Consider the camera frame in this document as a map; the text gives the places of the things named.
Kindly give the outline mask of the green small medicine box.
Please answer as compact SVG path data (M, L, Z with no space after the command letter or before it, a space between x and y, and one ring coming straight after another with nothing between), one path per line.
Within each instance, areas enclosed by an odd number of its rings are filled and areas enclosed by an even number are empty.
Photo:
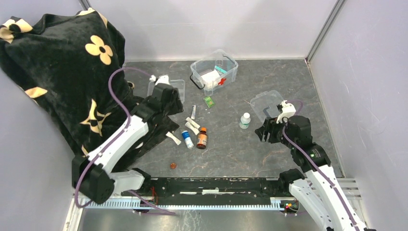
M215 105L215 102L209 96L204 97L204 102L205 102L205 104L207 105L208 108L211 108L211 107L213 107Z

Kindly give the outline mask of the blue white bandage roll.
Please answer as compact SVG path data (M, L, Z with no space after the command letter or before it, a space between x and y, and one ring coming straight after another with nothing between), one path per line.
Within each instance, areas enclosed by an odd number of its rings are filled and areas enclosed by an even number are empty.
M189 132L186 131L186 130L182 131L181 135L182 135L182 137L183 137L183 139L185 141L185 144L186 144L187 148L192 149L194 147L194 144L192 142L192 139L191 139L191 136L190 136Z

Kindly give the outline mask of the white gauze pad packet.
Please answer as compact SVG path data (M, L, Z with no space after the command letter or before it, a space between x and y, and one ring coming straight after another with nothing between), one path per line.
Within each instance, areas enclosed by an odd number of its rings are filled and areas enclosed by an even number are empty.
M218 85L221 80L221 75L217 70L213 70L201 76L200 82L204 86L204 90L212 90Z

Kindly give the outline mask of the brown bottle orange cap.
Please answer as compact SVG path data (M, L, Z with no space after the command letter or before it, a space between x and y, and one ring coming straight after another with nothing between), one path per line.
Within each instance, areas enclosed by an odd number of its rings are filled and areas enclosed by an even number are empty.
M207 147L207 129L201 127L199 133L197 134L197 144L198 149L206 149Z

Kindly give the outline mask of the teal bandage packet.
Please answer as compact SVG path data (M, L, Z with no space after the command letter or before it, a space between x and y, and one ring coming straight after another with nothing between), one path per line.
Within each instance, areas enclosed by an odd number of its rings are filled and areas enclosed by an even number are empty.
M216 66L215 66L215 70L217 70L218 72L220 72L220 73L222 73L222 74L227 73L227 71L226 71L226 70L224 70L223 68L221 68L221 67L220 67L220 66L218 66L218 65L216 65Z

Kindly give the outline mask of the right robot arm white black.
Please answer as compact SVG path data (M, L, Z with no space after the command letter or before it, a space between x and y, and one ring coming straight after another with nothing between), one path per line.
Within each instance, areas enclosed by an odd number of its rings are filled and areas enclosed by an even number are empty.
M281 143L299 169L280 173L278 191L293 196L323 231L368 231L343 192L325 150L313 142L311 122L301 115L267 118L255 130L261 142Z

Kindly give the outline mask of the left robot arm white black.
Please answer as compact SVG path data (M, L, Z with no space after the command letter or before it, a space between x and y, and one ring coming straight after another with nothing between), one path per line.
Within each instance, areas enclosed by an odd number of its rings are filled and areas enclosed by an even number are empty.
M115 172L114 167L132 147L146 145L154 129L169 115L183 111L179 90L165 83L154 86L150 96L144 98L131 111L119 129L86 157L72 160L72 185L78 207L79 195L90 202L102 204L113 194L134 190L139 196L151 191L151 183L137 170Z

